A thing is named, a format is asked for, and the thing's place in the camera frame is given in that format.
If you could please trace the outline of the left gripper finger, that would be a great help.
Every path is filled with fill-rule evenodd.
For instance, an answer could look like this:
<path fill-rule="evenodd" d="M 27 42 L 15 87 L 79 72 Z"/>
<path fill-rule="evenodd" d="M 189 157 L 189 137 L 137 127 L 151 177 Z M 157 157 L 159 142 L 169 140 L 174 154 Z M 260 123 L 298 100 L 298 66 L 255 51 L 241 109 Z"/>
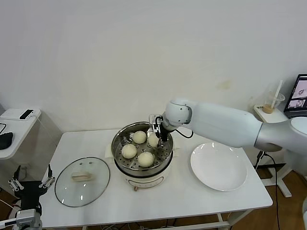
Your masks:
<path fill-rule="evenodd" d="M 39 188 L 48 189 L 55 181 L 55 177 L 53 176 L 53 171 L 51 169 L 50 164 L 48 165 L 47 178 L 41 182 Z"/>
<path fill-rule="evenodd" d="M 19 165 L 17 170 L 14 172 L 13 178 L 8 181 L 8 184 L 13 191 L 23 190 L 23 186 L 21 185 L 21 183 L 18 180 L 20 169 L 21 169 L 21 165 Z"/>

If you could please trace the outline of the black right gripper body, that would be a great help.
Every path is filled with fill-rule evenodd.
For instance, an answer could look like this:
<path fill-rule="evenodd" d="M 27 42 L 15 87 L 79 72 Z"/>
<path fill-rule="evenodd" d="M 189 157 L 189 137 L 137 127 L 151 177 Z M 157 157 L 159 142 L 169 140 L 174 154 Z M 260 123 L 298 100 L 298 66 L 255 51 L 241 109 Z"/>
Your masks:
<path fill-rule="evenodd" d="M 160 123 L 158 125 L 158 134 L 157 137 L 162 141 L 162 142 L 167 142 L 168 141 L 168 130 L 166 130 L 163 126 L 163 123 Z"/>

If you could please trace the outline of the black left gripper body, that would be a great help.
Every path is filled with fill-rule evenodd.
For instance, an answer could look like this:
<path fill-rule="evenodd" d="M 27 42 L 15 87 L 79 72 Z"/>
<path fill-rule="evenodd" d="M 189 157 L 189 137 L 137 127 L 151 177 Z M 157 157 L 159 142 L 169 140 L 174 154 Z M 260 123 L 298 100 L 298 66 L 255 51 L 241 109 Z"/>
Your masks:
<path fill-rule="evenodd" d="M 14 191 L 14 195 L 21 199 L 21 210 L 35 209 L 41 211 L 42 206 L 39 202 L 40 196 L 47 192 L 47 188 L 39 187 L 41 181 L 25 181 L 21 182 L 23 189 L 19 188 Z"/>

